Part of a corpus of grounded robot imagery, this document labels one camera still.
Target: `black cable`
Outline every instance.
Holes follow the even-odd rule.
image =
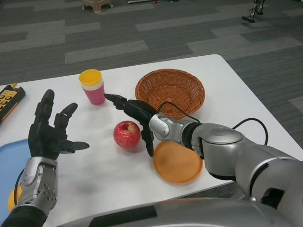
[[[171,102],[169,102],[169,101],[166,101],[166,102],[162,103],[161,106],[158,108],[158,112],[160,112],[160,110],[162,109],[162,107],[163,107],[165,104],[171,104],[172,106],[174,106],[175,108],[177,108],[180,112],[182,112],[182,113],[183,113],[184,115],[186,115],[187,117],[189,117],[189,118],[191,118],[191,119],[197,121],[198,123],[201,123],[197,118],[194,118],[194,117],[188,115],[188,114],[185,113],[183,110],[181,110],[176,104],[171,103]]]
[[[232,129],[236,129],[240,125],[242,125],[243,123],[248,122],[248,121],[256,121],[256,122],[259,122],[262,125],[262,127],[264,129],[264,132],[265,132],[265,143],[264,143],[264,145],[267,145],[267,143],[268,143],[268,131],[267,131],[267,128],[266,128],[265,124],[262,121],[260,121],[259,119],[257,119],[257,118],[247,118],[247,119],[241,121],[236,126],[234,126]]]
[[[14,204],[15,206],[17,205],[17,189],[18,189],[18,184],[19,184],[19,180],[21,178],[21,175],[23,174],[24,169],[22,169],[21,173],[19,174],[16,183],[15,183],[15,190],[14,190]]]

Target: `brown woven basket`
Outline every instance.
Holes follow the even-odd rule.
[[[150,104],[156,109],[166,101],[177,105],[187,114],[197,111],[205,99],[204,87],[193,75],[173,69],[156,70],[148,73],[138,82],[136,98]],[[161,108],[161,113],[175,119],[185,115],[170,104]]]

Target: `stacked cups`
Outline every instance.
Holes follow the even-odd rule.
[[[98,70],[85,70],[79,76],[82,88],[93,105],[104,103],[104,83]]]

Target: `small stool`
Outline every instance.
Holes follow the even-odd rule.
[[[101,13],[101,6],[105,4],[109,4],[110,7],[113,7],[111,0],[82,0],[82,3],[82,9],[85,9],[86,6],[91,6],[94,10],[94,13]]]

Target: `blue tray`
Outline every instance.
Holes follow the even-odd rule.
[[[30,158],[28,142],[19,140],[0,147],[0,225],[9,215],[8,199],[16,180]]]

